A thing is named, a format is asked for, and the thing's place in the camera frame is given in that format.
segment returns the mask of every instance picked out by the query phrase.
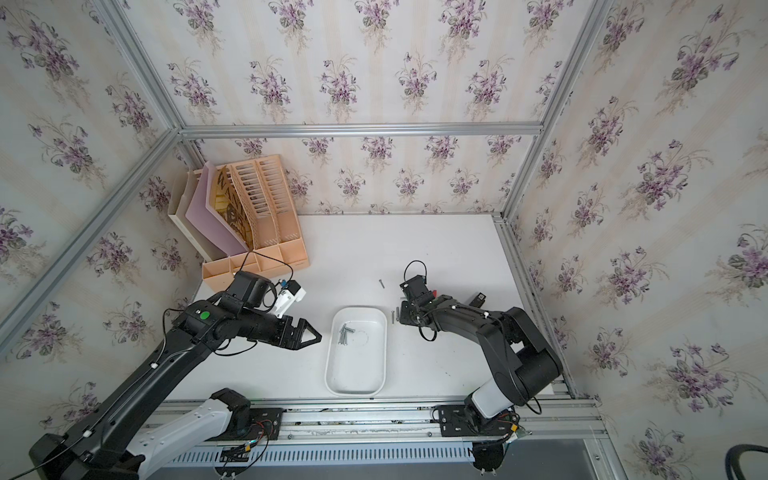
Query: black cable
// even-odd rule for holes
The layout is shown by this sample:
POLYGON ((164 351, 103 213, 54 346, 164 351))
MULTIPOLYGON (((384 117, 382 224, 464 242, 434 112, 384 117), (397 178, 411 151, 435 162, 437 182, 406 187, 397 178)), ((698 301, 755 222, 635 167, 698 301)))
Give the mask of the black cable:
POLYGON ((424 283, 427 283, 427 264, 422 262, 421 260, 411 260, 411 263, 406 265, 406 269, 402 271, 402 281, 403 282, 407 282, 408 281, 406 279, 406 272, 408 271, 408 267, 411 266, 414 263, 417 263, 417 262, 424 266, 424 283))
POLYGON ((214 353, 214 355, 218 355, 218 356, 235 356, 235 355, 240 355, 241 353, 245 353, 245 352, 247 352, 248 350, 251 350, 251 349, 252 349, 253 347, 255 347, 256 345, 258 345, 258 343, 256 343, 256 342, 253 342, 253 345, 249 346, 249 347, 248 347, 248 348, 246 348, 245 350, 241 350, 241 351, 239 351, 239 352, 235 352, 235 353, 218 353, 218 351, 216 351, 216 350, 211 350, 211 352, 213 352, 213 353, 214 353))
POLYGON ((768 448, 762 445, 742 443, 728 449, 728 453, 725 454, 725 474, 728 476, 728 480, 733 480, 733 475, 736 476, 737 480, 746 480, 744 472, 741 470, 741 461, 739 460, 739 457, 744 452, 768 453, 768 448))
POLYGON ((424 340, 426 340, 427 342, 434 342, 435 340, 437 340, 437 330, 435 330, 435 335, 432 336, 432 339, 428 339, 427 337, 424 336, 424 332, 422 332, 422 327, 420 326, 419 327, 419 335, 421 335, 422 338, 424 340))
POLYGON ((216 351, 220 352, 221 350, 226 350, 226 349, 230 348, 230 344, 231 343, 232 343, 232 339, 227 339, 227 345, 217 348, 216 351))
POLYGON ((270 259, 272 261, 282 263, 283 265, 285 265, 288 268, 290 268, 290 277, 288 278, 288 281, 293 280, 293 267, 292 266, 290 266, 288 263, 283 262, 282 260, 278 260, 277 258, 268 257, 267 255, 264 255, 263 253, 256 252, 255 250, 251 250, 250 252, 245 254, 245 258, 243 258, 243 263, 240 265, 240 270, 243 269, 243 267, 245 266, 245 261, 248 260, 248 255, 250 255, 252 252, 255 253, 256 255, 261 255, 262 257, 268 258, 268 259, 270 259))
POLYGON ((525 403, 525 406, 527 406, 528 410, 531 410, 536 415, 541 415, 541 403, 538 402, 538 399, 536 397, 532 398, 531 400, 536 400, 536 405, 538 405, 538 412, 533 410, 533 408, 528 403, 525 403))
POLYGON ((36 467, 32 467, 32 468, 30 468, 29 470, 27 470, 26 472, 22 472, 22 473, 20 473, 20 474, 18 474, 18 475, 16 475, 16 476, 14 476, 14 477, 11 477, 11 478, 9 478, 8 480, 16 480, 17 478, 21 478, 21 477, 23 477, 24 475, 27 475, 28 473, 32 473, 32 472, 34 472, 35 470, 37 470, 38 468, 40 468, 40 467, 42 467, 42 466, 45 466, 46 464, 48 464, 48 463, 50 463, 50 462, 53 462, 55 459, 59 458, 60 456, 62 456, 62 455, 63 455, 63 454, 65 454, 66 452, 68 452, 68 451, 69 451, 69 449, 71 449, 72 447, 74 447, 75 445, 77 445, 77 444, 78 444, 78 442, 80 442, 80 441, 81 441, 82 439, 84 439, 84 438, 85 438, 85 437, 80 437, 79 439, 75 440, 75 441, 74 441, 74 443, 73 443, 72 445, 68 446, 68 447, 67 447, 66 449, 64 449, 64 450, 61 450, 59 453, 57 453, 56 455, 52 456, 51 458, 49 458, 49 459, 48 459, 48 460, 46 460, 45 462, 42 462, 40 465, 38 465, 38 466, 36 466, 36 467))
MULTIPOLYGON (((273 427, 273 425, 272 425, 272 420, 267 420, 267 421, 270 423, 270 435, 272 435, 272 431, 273 431, 273 429, 274 429, 274 427, 273 427)), ((247 467, 246 467, 246 468, 245 468, 245 469, 244 469, 242 472, 240 472, 238 475, 242 475, 243 473, 245 473, 245 471, 246 471, 247 469, 249 469, 249 468, 251 467, 251 465, 253 465, 254 463, 258 462, 258 461, 259 461, 259 458, 261 458, 261 457, 264 455, 264 452, 266 452, 266 448, 267 448, 268 446, 270 446, 270 435, 267 435, 267 436, 266 436, 266 444, 264 445, 264 450, 262 450, 262 451, 261 451, 261 453, 259 454, 259 456, 257 456, 257 457, 256 457, 256 460, 253 460, 253 461, 252 461, 252 462, 251 462, 251 463, 250 463, 250 464, 249 464, 249 465, 248 465, 248 466, 247 466, 247 467)))

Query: aluminum frame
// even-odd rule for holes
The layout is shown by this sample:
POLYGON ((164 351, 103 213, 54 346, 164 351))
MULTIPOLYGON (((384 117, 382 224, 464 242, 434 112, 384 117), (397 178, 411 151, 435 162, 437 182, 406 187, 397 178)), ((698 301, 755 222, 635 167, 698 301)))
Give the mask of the aluminum frame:
POLYGON ((134 199, 178 141, 178 128, 166 130, 152 148, 134 165, 109 198, 88 218, 66 244, 59 257, 51 262, 35 285, 0 323, 0 354, 6 353, 18 341, 45 302, 56 293, 63 282, 77 269, 99 237, 112 225, 120 212, 134 199))
POLYGON ((429 135, 538 135, 544 125, 537 121, 424 123, 424 124, 317 124, 317 125, 194 125, 185 127, 185 139, 301 138, 429 135))
POLYGON ((520 205, 525 188, 528 186, 528 182, 535 171, 537 160, 549 142, 549 137, 554 131, 557 119, 562 114, 571 93, 573 93, 574 84, 581 74, 581 68, 584 66, 592 45, 598 37, 598 33, 600 33, 614 2, 615 0, 593 0, 592 5, 590 5, 589 13, 584 20, 584 24, 581 26, 578 38, 571 49, 571 54, 568 56, 568 61, 565 62, 562 76, 554 87, 552 99, 547 106, 547 110, 544 112, 544 120, 542 122, 544 129, 535 138, 533 148, 528 152, 525 160, 523 160, 518 181, 512 185, 510 194, 502 209, 502 215, 505 219, 511 218, 515 209, 520 205))

